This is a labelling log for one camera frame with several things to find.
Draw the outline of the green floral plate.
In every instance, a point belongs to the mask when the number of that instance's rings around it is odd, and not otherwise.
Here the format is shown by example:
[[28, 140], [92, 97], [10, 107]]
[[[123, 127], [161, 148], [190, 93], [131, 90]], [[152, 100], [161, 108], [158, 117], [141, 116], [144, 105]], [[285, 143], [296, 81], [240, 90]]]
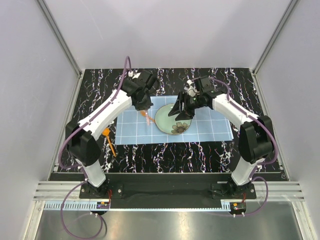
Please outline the green floral plate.
[[173, 103], [162, 106], [155, 113], [155, 124], [158, 129], [165, 134], [180, 135], [188, 130], [192, 120], [180, 120], [176, 121], [176, 115], [168, 116], [169, 111], [173, 107]]

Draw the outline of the orange plastic fork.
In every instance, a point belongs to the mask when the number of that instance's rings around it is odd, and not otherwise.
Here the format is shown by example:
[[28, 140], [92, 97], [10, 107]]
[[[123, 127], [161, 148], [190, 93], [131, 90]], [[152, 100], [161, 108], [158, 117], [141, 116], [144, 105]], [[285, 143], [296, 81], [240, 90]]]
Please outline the orange plastic fork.
[[147, 125], [150, 125], [151, 123], [155, 123], [155, 120], [149, 116], [148, 111], [147, 110], [142, 110], [140, 111], [140, 114], [145, 117]]

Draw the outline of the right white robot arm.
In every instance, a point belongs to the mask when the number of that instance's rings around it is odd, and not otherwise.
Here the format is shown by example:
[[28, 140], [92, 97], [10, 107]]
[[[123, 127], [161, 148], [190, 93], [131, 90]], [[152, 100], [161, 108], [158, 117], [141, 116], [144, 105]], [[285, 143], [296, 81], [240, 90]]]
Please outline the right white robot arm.
[[168, 116], [175, 116], [176, 121], [191, 120], [195, 116], [195, 110], [204, 107], [224, 115], [239, 130], [240, 159], [237, 166], [227, 183], [219, 190], [212, 190], [213, 194], [219, 196], [239, 198], [249, 188], [258, 165], [276, 151], [272, 121], [268, 116], [251, 113], [223, 90], [211, 90], [195, 96], [180, 92]]

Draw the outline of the blue checked placemat cloth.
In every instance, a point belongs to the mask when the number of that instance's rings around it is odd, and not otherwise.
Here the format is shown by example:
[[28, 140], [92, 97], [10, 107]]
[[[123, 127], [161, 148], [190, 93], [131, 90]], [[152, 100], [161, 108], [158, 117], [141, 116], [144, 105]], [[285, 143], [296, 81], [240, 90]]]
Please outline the blue checked placemat cloth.
[[134, 106], [126, 109], [116, 119], [115, 144], [202, 143], [234, 139], [229, 120], [209, 107], [196, 109], [191, 120], [176, 121], [176, 115], [169, 117], [176, 99], [175, 95], [152, 96], [149, 123]]

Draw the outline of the pink handled knife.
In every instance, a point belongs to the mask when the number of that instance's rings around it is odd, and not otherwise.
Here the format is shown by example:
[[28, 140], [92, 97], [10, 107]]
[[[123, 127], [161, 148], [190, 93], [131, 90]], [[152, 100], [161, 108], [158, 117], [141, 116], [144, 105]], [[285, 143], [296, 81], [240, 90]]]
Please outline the pink handled knife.
[[147, 110], [145, 110], [144, 113], [145, 113], [146, 123], [149, 126], [151, 124], [149, 113]]

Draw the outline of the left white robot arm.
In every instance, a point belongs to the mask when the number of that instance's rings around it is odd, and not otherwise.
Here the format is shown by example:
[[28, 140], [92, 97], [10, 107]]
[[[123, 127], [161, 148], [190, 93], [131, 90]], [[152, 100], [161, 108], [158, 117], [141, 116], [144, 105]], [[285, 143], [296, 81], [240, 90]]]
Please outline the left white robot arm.
[[99, 137], [115, 118], [131, 106], [137, 111], [148, 110], [153, 105], [150, 93], [155, 82], [152, 79], [124, 80], [120, 89], [114, 90], [95, 111], [78, 123], [66, 125], [66, 149], [81, 167], [85, 183], [95, 197], [103, 198], [109, 185], [99, 163]]

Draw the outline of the orange plastic spoon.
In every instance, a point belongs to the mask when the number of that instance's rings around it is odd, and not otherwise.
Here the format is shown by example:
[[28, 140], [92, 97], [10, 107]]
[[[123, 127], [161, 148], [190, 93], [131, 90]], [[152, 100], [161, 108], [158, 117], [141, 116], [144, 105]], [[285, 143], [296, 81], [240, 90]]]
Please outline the orange plastic spoon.
[[105, 128], [104, 131], [102, 132], [102, 135], [106, 137], [106, 139], [107, 139], [107, 141], [108, 141], [108, 144], [109, 144], [109, 147], [110, 147], [110, 149], [111, 149], [111, 152], [112, 152], [113, 156], [116, 157], [116, 156], [117, 156], [117, 155], [116, 155], [116, 151], [115, 151], [114, 146], [113, 146], [113, 144], [112, 144], [112, 141], [111, 141], [111, 139], [110, 139], [110, 132], [111, 132], [110, 129], [107, 127], [107, 128]]

